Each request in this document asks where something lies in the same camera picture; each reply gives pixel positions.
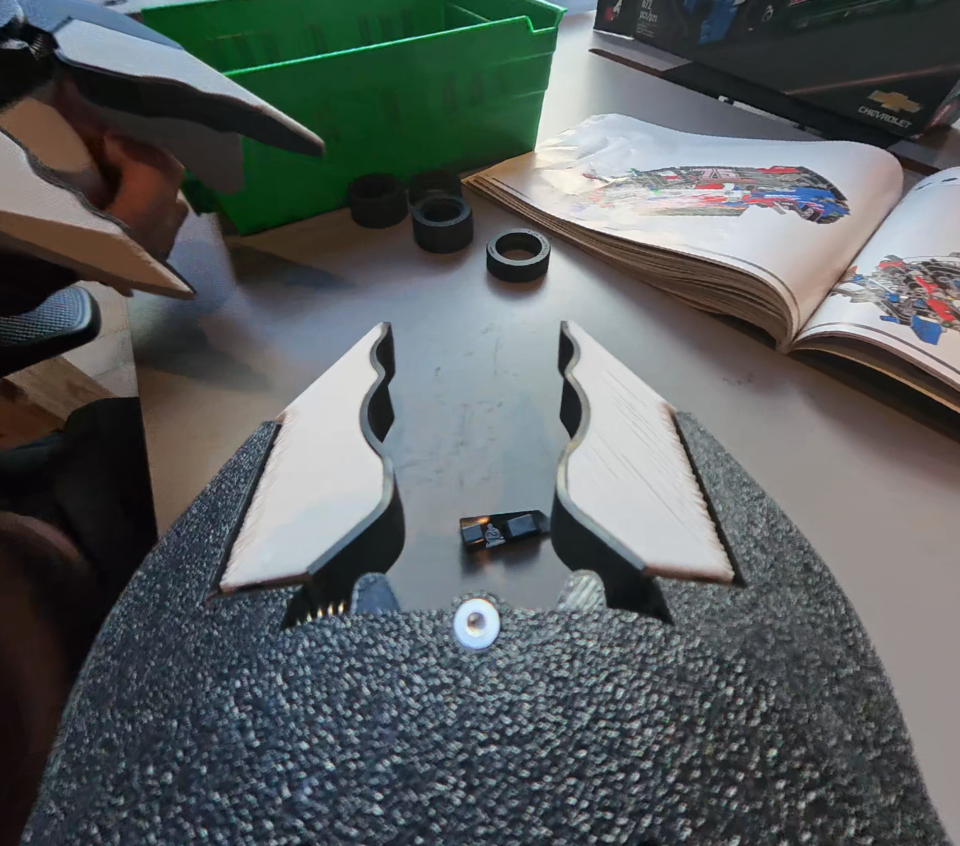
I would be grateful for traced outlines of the grey desk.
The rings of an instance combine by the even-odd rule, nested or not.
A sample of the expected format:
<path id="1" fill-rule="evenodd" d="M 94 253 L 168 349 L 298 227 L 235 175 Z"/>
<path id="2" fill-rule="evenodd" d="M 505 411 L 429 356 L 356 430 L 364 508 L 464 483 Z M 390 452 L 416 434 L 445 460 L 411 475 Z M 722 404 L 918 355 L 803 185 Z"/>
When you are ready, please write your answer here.
<path id="1" fill-rule="evenodd" d="M 345 210 L 247 238 L 227 238 L 216 216 L 188 218 L 171 261 L 195 300 L 138 293 L 128 307 L 160 529 L 260 422 L 388 321 L 400 602 L 445 608 L 479 589 L 552 605 L 568 571 L 546 540 L 462 560 L 459 520 L 548 511 L 568 443 L 558 329 L 572 320 L 695 415 L 829 566 L 958 843 L 958 442 L 553 234 L 545 277 L 502 283 L 487 242 L 532 224 L 465 197 L 474 240 L 452 255 L 418 248 L 408 220 L 366 230 Z"/>

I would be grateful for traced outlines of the green parts bin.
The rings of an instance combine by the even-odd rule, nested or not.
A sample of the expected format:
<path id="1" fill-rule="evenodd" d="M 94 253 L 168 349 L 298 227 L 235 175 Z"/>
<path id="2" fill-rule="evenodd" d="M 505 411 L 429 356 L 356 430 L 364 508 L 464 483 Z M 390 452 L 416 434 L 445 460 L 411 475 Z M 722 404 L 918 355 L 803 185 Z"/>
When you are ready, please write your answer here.
<path id="1" fill-rule="evenodd" d="M 198 0 L 141 18 L 325 141 L 313 158 L 244 139 L 234 194 L 187 169 L 195 211 L 250 235 L 341 208 L 367 174 L 405 182 L 531 151 L 565 12 L 548 0 Z"/>

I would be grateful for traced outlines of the open instruction booklet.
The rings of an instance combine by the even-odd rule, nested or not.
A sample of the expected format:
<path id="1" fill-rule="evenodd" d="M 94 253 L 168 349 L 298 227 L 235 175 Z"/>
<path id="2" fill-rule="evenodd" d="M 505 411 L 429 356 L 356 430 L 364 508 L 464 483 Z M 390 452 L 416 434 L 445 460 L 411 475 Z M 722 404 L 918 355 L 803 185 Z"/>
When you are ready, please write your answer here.
<path id="1" fill-rule="evenodd" d="M 787 355 L 959 406 L 959 172 L 844 141 L 590 116 L 466 184 Z"/>

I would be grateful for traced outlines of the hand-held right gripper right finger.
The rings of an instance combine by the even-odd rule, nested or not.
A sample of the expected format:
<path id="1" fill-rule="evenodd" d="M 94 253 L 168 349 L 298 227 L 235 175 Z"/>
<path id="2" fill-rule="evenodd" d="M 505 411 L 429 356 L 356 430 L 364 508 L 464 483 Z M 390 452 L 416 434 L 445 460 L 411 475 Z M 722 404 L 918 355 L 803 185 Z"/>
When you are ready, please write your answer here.
<path id="1" fill-rule="evenodd" d="M 562 321 L 554 549 L 606 583 L 635 576 L 732 583 L 735 565 L 668 401 L 571 320 Z"/>

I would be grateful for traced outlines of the small black brick part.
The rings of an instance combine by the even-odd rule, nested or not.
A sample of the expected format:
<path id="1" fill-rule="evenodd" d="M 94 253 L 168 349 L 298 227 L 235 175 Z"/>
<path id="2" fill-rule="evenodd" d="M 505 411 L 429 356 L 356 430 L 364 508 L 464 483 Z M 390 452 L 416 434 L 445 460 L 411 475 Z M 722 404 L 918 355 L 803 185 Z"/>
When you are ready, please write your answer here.
<path id="1" fill-rule="evenodd" d="M 466 552 L 486 552 L 515 545 L 550 532 L 549 519 L 538 509 L 464 517 L 459 523 Z"/>

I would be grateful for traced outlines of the black rubber tyre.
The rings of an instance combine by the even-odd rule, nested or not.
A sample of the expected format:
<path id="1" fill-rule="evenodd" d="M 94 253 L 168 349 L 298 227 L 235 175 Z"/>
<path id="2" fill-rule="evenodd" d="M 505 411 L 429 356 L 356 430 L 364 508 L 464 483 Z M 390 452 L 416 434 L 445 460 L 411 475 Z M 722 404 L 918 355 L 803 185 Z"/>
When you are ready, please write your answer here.
<path id="1" fill-rule="evenodd" d="M 388 172 L 357 177 L 346 191 L 351 219 L 367 229 L 383 229 L 402 222 L 408 215 L 406 186 Z"/>
<path id="2" fill-rule="evenodd" d="M 463 197 L 460 176 L 450 170 L 432 169 L 415 174 L 407 186 L 410 207 L 423 203 L 431 197 Z"/>
<path id="3" fill-rule="evenodd" d="M 436 192 L 410 208 L 415 243 L 436 254 L 458 252 L 474 239 L 474 216 L 459 194 Z"/>
<path id="4" fill-rule="evenodd" d="M 486 247 L 486 270 L 500 281 L 524 284 L 546 275 L 551 245 L 539 232 L 511 229 L 491 238 Z"/>

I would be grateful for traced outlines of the person's left hand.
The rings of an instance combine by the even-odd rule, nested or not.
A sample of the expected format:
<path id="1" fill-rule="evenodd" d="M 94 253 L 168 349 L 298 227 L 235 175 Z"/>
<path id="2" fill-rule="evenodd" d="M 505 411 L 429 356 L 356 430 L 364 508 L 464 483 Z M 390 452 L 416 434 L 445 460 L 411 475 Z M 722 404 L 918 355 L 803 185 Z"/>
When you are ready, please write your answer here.
<path id="1" fill-rule="evenodd" d="M 69 85 L 62 85 L 56 100 L 105 182 L 101 209 L 118 218 L 148 253 L 167 260 L 189 211 L 181 191 L 184 167 L 163 149 L 107 129 Z"/>

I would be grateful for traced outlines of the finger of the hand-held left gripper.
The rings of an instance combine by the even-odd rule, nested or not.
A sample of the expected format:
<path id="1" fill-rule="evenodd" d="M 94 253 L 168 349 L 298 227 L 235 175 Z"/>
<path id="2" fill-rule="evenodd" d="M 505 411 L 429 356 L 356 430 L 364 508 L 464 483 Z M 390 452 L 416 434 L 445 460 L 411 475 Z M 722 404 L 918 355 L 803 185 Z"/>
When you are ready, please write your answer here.
<path id="1" fill-rule="evenodd" d="M 166 150 L 216 192 L 244 188 L 244 137 L 324 155 L 316 133 L 150 27 L 92 2 L 41 2 L 59 18 L 53 74 L 15 103 L 68 79 L 103 124 Z"/>
<path id="2" fill-rule="evenodd" d="M 121 220 L 96 209 L 2 132 L 2 248 L 65 267 L 118 291 L 192 299 L 194 288 L 137 242 Z"/>

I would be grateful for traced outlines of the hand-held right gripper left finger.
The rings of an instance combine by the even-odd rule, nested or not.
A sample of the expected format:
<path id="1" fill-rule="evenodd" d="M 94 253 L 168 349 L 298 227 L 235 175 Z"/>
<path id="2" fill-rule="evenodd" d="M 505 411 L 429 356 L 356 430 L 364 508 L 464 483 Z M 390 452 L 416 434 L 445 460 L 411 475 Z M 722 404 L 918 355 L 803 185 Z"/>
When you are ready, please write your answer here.
<path id="1" fill-rule="evenodd" d="M 404 514 L 385 444 L 393 346 L 392 326 L 378 323 L 277 417 L 220 593 L 314 581 L 344 594 L 399 560 Z"/>

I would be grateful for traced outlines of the person's brown clothed body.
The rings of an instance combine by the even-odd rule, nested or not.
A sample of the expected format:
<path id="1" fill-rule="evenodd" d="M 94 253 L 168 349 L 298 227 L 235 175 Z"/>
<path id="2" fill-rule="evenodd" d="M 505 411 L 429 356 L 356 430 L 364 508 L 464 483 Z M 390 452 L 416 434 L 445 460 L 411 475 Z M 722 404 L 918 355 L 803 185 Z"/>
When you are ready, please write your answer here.
<path id="1" fill-rule="evenodd" d="M 138 397 L 2 451 L 2 844 L 18 844 L 79 670 L 159 537 Z"/>

